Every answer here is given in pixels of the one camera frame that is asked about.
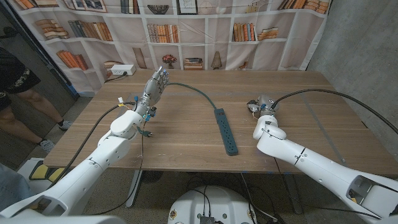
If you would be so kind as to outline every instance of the bowl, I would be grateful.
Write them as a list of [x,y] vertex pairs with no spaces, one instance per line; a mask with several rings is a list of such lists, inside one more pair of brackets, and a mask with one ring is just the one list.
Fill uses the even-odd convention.
[[164,15],[169,9],[168,5],[147,5],[149,10],[155,15]]

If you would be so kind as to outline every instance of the picture frame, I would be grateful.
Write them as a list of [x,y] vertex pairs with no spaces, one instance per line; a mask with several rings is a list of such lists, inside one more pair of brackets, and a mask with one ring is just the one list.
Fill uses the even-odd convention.
[[83,0],[72,0],[73,5],[75,6],[75,10],[83,10],[85,11],[85,5],[83,4]]
[[86,11],[107,12],[104,0],[81,0]]
[[197,15],[198,1],[197,0],[177,0],[177,14],[178,15]]
[[63,3],[65,3],[68,9],[75,10],[75,5],[73,3],[73,0],[63,0]]

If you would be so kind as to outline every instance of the power strip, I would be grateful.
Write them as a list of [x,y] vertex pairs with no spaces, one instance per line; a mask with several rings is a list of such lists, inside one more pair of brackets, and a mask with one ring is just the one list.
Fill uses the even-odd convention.
[[136,70],[134,65],[113,65],[111,68],[113,75],[123,75],[124,72],[127,72],[127,75],[132,75]]
[[226,154],[229,156],[238,155],[238,148],[236,147],[234,136],[232,135],[228,120],[226,119],[224,109],[215,109],[214,114],[216,116],[218,127],[220,128]]

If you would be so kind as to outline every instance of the gray wall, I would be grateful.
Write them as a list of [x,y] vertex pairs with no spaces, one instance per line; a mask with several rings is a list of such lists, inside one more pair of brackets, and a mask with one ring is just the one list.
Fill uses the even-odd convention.
[[[322,72],[337,91],[366,103],[394,126],[398,126],[397,9],[395,0],[334,0],[308,66],[309,71]],[[361,106],[348,103],[398,161],[397,134]]]

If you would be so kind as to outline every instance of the wooden table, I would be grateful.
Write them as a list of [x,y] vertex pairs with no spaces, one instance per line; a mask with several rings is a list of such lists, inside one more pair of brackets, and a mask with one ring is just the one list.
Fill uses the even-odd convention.
[[[96,120],[122,96],[134,101],[141,96],[153,71],[105,84],[72,127],[63,135],[44,164],[63,167],[72,158]],[[334,90],[319,72],[170,71],[171,82],[204,91],[217,108],[224,108],[239,154],[227,156],[213,108],[198,93],[182,86],[168,86],[156,104],[157,115],[145,126],[155,134],[144,138],[143,170],[203,172],[277,172],[274,159],[256,148],[252,133],[257,120],[246,108],[261,93],[277,99],[306,88]],[[85,159],[109,130],[120,109],[100,123],[73,166]],[[381,175],[398,174],[398,163],[382,147],[345,101],[319,92],[302,93],[280,102],[276,112],[287,139],[353,169]],[[138,169],[141,138],[131,143],[128,155],[112,167]],[[294,166],[278,162],[283,172],[299,173]]]

